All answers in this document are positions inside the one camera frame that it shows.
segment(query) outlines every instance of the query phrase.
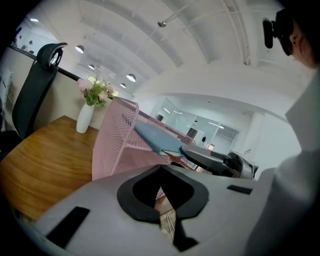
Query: chair headrest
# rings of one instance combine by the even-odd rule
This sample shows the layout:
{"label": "chair headrest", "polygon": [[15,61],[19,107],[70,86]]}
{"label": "chair headrest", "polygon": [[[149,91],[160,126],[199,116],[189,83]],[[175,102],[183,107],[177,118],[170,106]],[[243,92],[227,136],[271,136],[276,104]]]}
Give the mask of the chair headrest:
{"label": "chair headrest", "polygon": [[[50,69],[52,66],[58,66],[63,54],[62,47],[67,45],[66,42],[61,42],[49,43],[42,46],[36,55],[36,61],[45,69]],[[57,53],[57,59],[54,63],[51,63]]]}

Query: flower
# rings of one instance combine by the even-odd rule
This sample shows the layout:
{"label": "flower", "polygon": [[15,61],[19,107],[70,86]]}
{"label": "flower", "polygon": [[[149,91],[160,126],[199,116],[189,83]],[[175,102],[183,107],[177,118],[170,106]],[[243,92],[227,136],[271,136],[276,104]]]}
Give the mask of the flower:
{"label": "flower", "polygon": [[76,85],[80,89],[80,91],[90,90],[93,87],[93,84],[89,80],[78,79]]}
{"label": "flower", "polygon": [[105,102],[108,98],[108,94],[105,91],[102,91],[98,94],[100,101]]}
{"label": "flower", "polygon": [[114,93],[114,89],[111,86],[108,86],[108,89],[107,89],[108,96],[111,97],[113,93]]}

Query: beige wall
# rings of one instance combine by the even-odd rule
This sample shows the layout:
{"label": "beige wall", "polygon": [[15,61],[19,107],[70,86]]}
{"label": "beige wall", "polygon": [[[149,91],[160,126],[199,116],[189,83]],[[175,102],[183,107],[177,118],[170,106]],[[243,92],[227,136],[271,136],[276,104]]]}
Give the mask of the beige wall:
{"label": "beige wall", "polygon": [[[5,112],[7,130],[14,130],[11,117],[13,105],[27,78],[32,63],[33,59],[11,48],[6,49],[0,61],[0,70],[8,68],[13,72]],[[90,123],[91,127],[100,128],[105,112],[111,102],[108,99],[104,107],[95,107]],[[34,123],[34,129],[37,130],[61,116],[77,120],[84,103],[85,99],[78,90],[76,81],[58,72],[40,107]]]}

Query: blue book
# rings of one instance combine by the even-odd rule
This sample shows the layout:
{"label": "blue book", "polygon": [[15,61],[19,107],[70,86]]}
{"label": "blue book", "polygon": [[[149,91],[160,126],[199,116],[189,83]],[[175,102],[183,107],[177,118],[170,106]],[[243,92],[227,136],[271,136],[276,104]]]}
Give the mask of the blue book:
{"label": "blue book", "polygon": [[184,156],[180,153],[184,144],[157,126],[137,120],[134,129],[159,156],[168,156],[165,152],[175,157]]}

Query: window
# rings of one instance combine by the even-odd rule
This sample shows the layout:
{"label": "window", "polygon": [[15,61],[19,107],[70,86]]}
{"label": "window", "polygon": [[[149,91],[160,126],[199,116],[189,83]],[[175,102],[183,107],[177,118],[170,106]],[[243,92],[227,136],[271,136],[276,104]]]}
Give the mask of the window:
{"label": "window", "polygon": [[[87,77],[87,79],[91,82],[91,83],[97,83],[97,84],[102,84],[103,82],[102,81],[100,81],[100,80],[98,80],[98,79],[96,79],[96,78],[94,78],[92,75],[88,75],[88,77]],[[114,96],[114,97],[116,97],[116,96],[118,96],[118,94],[119,94],[119,92],[117,91],[117,90],[115,90],[115,88],[113,88],[113,94],[112,94],[112,96]]]}

